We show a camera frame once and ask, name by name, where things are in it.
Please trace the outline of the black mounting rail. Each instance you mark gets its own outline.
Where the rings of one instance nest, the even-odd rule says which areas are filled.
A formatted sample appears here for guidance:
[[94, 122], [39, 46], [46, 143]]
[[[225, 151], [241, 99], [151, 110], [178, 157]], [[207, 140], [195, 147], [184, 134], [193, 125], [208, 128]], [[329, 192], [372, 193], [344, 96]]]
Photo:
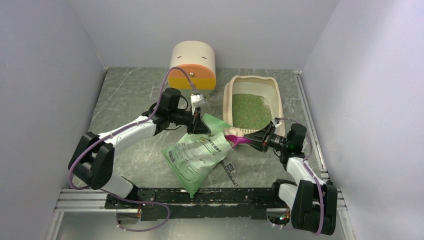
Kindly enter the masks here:
[[194, 197], [182, 188], [141, 188], [138, 201], [129, 203], [107, 195], [104, 207], [119, 214], [135, 213], [141, 221], [202, 218], [266, 220], [284, 213], [286, 203], [275, 187], [200, 188]]

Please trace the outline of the beige litter box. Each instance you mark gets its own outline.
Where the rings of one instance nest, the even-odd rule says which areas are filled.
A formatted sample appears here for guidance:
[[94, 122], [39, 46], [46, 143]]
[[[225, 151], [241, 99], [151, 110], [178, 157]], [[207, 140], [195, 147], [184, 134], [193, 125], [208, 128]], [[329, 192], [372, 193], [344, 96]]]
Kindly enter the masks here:
[[226, 135], [242, 137], [284, 117], [279, 85], [273, 77], [236, 75], [225, 85], [223, 121]]

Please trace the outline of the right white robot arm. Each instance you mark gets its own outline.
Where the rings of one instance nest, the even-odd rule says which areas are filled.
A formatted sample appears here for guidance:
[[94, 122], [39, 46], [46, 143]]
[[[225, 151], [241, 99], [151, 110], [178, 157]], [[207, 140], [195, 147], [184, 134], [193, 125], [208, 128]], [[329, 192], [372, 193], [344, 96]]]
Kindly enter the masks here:
[[270, 202], [275, 207], [287, 205], [294, 229], [331, 236], [336, 228], [338, 190], [310, 167], [309, 156], [303, 152], [304, 140], [310, 139], [307, 128], [294, 122], [286, 136], [281, 136], [276, 132], [279, 123], [280, 118], [275, 118], [263, 129], [244, 135], [254, 149], [272, 149], [294, 180], [274, 182]]

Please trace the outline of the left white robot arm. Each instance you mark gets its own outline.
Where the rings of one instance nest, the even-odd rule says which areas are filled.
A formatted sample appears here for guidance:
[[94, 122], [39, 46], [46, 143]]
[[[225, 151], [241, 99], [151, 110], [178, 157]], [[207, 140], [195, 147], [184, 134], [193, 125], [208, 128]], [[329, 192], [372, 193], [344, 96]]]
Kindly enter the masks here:
[[169, 131], [170, 124], [185, 126], [188, 134], [210, 134], [201, 116], [204, 96], [193, 93], [186, 102], [187, 108], [179, 108], [180, 99], [183, 98], [178, 89], [168, 87], [158, 101], [135, 120], [109, 132], [85, 133], [68, 165], [70, 187], [77, 189], [73, 183], [73, 178], [77, 177], [86, 187], [114, 196], [126, 208], [141, 204], [140, 189], [130, 180], [114, 173], [114, 159], [135, 143]]

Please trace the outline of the green litter bag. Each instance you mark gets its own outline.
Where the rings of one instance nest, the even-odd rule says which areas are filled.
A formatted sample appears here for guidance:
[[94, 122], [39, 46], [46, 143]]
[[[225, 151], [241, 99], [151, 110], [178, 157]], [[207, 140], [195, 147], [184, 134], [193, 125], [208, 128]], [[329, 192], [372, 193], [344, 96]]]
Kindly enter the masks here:
[[186, 133], [177, 143], [161, 150], [192, 199], [210, 171], [233, 150], [225, 138], [225, 129], [230, 128], [230, 124], [207, 113], [203, 122], [209, 128], [209, 134]]

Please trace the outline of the magenta plastic scoop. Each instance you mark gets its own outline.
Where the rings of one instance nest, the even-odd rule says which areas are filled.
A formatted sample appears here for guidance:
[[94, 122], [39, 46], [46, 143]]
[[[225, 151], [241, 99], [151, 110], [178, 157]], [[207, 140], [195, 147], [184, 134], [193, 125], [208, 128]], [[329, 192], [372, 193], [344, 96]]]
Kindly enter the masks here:
[[244, 136], [236, 136], [236, 135], [225, 135], [225, 139], [230, 143], [231, 147], [234, 149], [236, 146], [241, 144], [250, 144], [252, 140], [244, 137]]

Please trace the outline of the beige orange drawer cabinet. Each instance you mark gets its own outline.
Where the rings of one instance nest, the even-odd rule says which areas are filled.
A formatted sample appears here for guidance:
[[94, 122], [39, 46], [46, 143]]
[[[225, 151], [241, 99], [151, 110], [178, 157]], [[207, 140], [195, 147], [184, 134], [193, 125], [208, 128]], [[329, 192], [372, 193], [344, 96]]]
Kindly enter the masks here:
[[200, 94], [209, 97], [217, 84], [215, 52], [207, 43], [188, 40], [172, 50], [170, 67], [183, 69]]

